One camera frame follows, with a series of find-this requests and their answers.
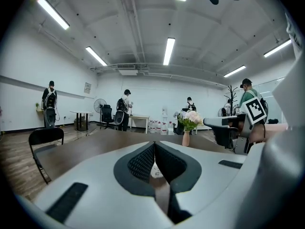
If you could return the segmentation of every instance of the black slot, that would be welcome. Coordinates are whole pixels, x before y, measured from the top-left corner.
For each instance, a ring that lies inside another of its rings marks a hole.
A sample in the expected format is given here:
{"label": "black slot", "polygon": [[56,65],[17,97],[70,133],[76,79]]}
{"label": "black slot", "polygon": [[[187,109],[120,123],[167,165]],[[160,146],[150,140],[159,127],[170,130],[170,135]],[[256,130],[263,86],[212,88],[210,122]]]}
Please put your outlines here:
{"label": "black slot", "polygon": [[243,166],[243,164],[241,164],[241,163],[236,163],[236,162],[232,162],[229,160],[221,160],[221,161],[219,161],[219,164],[223,165],[223,166],[232,167],[235,169],[240,169]]}
{"label": "black slot", "polygon": [[74,209],[88,185],[75,182],[64,194],[47,210],[46,214],[60,223],[64,223]]}

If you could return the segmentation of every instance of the potted plant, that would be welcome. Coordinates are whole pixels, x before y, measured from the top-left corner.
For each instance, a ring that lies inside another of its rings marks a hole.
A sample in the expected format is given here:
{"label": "potted plant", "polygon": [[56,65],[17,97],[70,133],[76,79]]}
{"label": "potted plant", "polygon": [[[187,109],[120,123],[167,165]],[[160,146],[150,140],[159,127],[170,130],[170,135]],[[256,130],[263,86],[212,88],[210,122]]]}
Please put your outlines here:
{"label": "potted plant", "polygon": [[184,135],[182,139],[183,146],[190,144],[190,131],[195,129],[198,125],[203,125],[203,119],[196,111],[181,111],[178,115],[178,121],[184,126]]}

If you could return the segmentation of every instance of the flower vase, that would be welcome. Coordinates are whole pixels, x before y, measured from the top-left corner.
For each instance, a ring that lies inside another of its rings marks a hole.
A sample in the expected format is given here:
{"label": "flower vase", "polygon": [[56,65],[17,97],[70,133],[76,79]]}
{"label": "flower vase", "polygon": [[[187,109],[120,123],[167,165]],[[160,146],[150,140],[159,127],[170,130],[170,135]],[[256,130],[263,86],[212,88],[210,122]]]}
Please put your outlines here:
{"label": "flower vase", "polygon": [[190,132],[185,131],[182,139],[182,146],[188,147],[190,144]]}

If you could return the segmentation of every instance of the white shirt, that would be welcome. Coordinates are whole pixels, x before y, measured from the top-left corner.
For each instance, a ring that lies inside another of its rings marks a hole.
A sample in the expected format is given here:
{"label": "white shirt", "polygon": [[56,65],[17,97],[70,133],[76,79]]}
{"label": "white shirt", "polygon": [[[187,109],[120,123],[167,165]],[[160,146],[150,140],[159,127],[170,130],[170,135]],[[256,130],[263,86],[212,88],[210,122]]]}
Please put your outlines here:
{"label": "white shirt", "polygon": [[124,95],[124,96],[122,97],[122,99],[124,100],[125,106],[126,106],[126,108],[127,108],[127,111],[125,111],[125,113],[128,114],[128,113],[129,113],[129,109],[132,108],[132,102],[130,101],[129,96],[126,96],[126,95]]}

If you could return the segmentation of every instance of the black pants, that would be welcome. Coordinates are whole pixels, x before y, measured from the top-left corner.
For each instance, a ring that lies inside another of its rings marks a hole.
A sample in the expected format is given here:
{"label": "black pants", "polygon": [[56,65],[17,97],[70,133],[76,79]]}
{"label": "black pants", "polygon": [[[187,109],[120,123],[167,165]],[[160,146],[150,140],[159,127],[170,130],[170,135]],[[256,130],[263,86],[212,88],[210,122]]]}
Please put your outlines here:
{"label": "black pants", "polygon": [[128,122],[129,122],[129,114],[124,113],[124,118],[122,123],[119,124],[119,131],[122,130],[122,126],[123,126],[123,131],[127,131],[127,127],[128,127]]}

